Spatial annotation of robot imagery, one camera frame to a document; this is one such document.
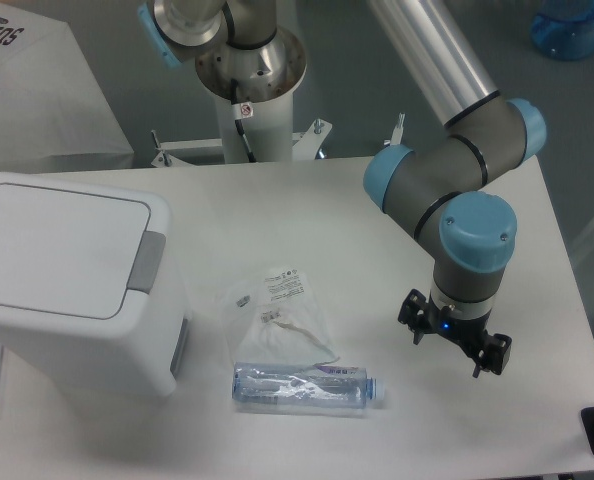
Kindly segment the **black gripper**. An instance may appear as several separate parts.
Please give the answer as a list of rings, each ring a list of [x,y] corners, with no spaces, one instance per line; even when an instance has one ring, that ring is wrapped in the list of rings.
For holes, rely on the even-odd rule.
[[[486,302],[457,302],[440,293],[432,293],[426,300],[418,290],[412,289],[402,302],[397,320],[413,333],[414,345],[429,334],[457,345],[474,359],[472,376],[478,378],[481,372],[501,375],[511,354],[511,337],[490,335],[486,330],[491,310]]]

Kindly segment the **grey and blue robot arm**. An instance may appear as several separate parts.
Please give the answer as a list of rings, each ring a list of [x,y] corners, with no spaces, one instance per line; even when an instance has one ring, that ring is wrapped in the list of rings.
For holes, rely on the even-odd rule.
[[[512,341],[486,325],[517,219],[485,187],[539,152],[545,121],[528,101],[502,97],[442,2],[373,1],[370,9],[448,134],[426,153],[392,143],[364,173],[371,200],[434,261],[430,292],[410,292],[398,319],[415,341],[439,335],[476,372],[500,374]],[[228,162],[292,156],[291,94],[306,60],[278,25],[274,2],[148,1],[138,18],[158,56],[170,67],[193,61],[223,107]]]

